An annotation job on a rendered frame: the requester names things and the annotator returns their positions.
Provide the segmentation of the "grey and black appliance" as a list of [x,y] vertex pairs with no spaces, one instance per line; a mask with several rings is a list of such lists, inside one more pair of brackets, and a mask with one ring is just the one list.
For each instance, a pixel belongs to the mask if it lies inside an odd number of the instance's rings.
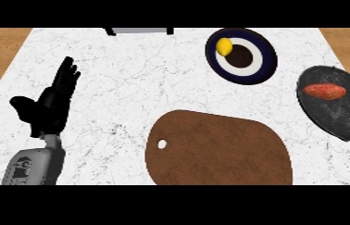
[[173,28],[105,28],[106,34],[115,36],[118,33],[174,33]]

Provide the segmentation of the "dark blue and white plate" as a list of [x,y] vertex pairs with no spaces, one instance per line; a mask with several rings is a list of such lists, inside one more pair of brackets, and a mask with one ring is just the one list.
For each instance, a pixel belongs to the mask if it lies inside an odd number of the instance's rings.
[[[227,57],[217,53],[215,45],[221,38],[251,52],[251,62],[243,68],[233,66]],[[277,55],[270,42],[258,32],[245,28],[224,28],[212,33],[205,43],[205,58],[215,74],[242,85],[263,83],[277,67]]]

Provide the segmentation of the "brown wooden cutting board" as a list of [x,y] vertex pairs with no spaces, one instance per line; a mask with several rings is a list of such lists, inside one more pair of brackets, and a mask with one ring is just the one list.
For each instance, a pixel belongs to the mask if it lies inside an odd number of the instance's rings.
[[145,161],[156,184],[292,183],[283,141],[249,119],[187,110],[165,113],[149,132]]

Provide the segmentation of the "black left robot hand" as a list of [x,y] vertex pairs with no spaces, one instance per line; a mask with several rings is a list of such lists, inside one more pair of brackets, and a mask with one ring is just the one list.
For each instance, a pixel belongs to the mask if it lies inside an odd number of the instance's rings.
[[44,88],[38,100],[23,96],[10,98],[9,104],[16,110],[19,120],[29,125],[32,138],[40,138],[44,134],[59,135],[63,131],[80,76],[74,59],[66,56],[53,83]]

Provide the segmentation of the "yellow lemon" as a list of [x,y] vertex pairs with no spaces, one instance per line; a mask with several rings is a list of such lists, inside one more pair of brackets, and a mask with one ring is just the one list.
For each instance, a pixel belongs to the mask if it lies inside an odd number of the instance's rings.
[[215,43],[215,52],[220,56],[227,56],[232,51],[232,42],[229,38],[221,38]]

